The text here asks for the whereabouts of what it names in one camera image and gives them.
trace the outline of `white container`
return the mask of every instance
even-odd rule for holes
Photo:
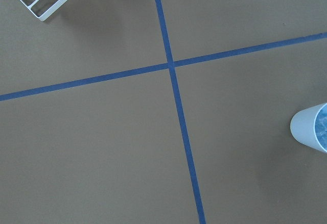
[[[324,149],[318,141],[315,131],[315,122],[318,113],[326,105],[327,103],[324,103],[299,111],[291,120],[291,133],[294,138],[298,142],[323,153],[327,153],[327,150]]]

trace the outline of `gray floor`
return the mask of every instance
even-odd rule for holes
[[[174,61],[325,33],[326,4],[162,0]],[[69,0],[46,22],[19,0],[0,12],[0,98],[167,62],[155,0]],[[289,131],[327,102],[326,46],[176,67],[206,223],[326,223],[327,156]],[[0,223],[199,223],[168,70],[0,113]]]

